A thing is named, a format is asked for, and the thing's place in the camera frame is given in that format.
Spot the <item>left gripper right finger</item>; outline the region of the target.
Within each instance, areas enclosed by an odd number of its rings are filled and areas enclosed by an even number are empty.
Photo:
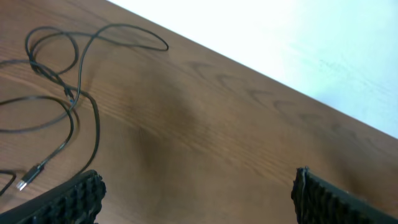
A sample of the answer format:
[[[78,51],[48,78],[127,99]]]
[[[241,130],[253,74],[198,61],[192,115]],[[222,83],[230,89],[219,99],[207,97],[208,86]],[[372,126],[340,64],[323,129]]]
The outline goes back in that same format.
[[[397,219],[310,172],[297,169],[291,198],[299,224],[397,224]]]

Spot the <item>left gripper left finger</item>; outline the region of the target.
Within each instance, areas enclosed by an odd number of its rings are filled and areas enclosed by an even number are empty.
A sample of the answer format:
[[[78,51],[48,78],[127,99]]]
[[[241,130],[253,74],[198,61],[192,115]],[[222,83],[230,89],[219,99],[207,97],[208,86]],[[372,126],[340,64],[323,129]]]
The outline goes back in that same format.
[[[89,170],[1,214],[1,224],[94,224],[106,186]]]

